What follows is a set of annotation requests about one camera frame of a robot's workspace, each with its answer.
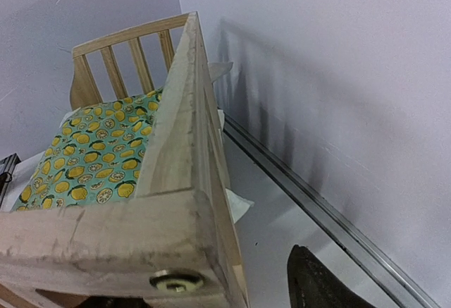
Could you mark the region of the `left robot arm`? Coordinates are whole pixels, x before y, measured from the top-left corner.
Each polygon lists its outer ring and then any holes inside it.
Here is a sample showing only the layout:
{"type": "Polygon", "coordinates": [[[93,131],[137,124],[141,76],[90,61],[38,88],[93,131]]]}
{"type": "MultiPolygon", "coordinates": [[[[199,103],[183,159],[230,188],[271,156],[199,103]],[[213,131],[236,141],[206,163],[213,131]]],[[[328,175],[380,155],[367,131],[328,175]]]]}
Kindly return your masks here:
{"type": "Polygon", "coordinates": [[[20,163],[20,158],[16,153],[13,153],[5,158],[1,159],[1,179],[0,179],[0,189],[1,189],[1,209],[3,209],[6,203],[6,193],[8,186],[13,179],[13,172],[16,166],[20,163]]]}

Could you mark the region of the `lemon print bed cushion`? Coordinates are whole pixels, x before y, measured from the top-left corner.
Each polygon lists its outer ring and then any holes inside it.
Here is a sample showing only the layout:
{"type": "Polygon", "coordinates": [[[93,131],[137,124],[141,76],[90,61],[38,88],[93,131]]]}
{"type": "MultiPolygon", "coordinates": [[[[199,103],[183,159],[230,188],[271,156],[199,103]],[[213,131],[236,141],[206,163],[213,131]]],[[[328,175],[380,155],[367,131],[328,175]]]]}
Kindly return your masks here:
{"type": "Polygon", "coordinates": [[[163,90],[67,113],[49,147],[18,164],[2,211],[121,202],[133,196],[163,90]]]}

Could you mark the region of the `wooden pet bed frame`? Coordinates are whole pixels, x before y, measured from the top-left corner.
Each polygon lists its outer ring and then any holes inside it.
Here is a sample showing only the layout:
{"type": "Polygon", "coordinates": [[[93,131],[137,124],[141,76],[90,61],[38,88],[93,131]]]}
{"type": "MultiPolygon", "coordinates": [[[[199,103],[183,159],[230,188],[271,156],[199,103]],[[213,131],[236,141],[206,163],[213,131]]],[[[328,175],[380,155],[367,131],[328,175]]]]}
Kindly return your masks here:
{"type": "Polygon", "coordinates": [[[2,307],[248,307],[197,13],[77,45],[72,110],[163,90],[127,200],[1,211],[2,307]]]}

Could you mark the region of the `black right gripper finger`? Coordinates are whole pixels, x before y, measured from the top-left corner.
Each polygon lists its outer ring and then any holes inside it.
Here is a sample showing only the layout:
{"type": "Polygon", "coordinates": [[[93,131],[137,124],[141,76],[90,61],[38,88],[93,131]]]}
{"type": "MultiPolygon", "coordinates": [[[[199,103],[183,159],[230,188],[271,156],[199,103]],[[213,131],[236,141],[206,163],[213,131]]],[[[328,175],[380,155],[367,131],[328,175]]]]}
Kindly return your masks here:
{"type": "Polygon", "coordinates": [[[370,308],[307,247],[294,245],[287,263],[290,306],[296,308],[370,308]]]}

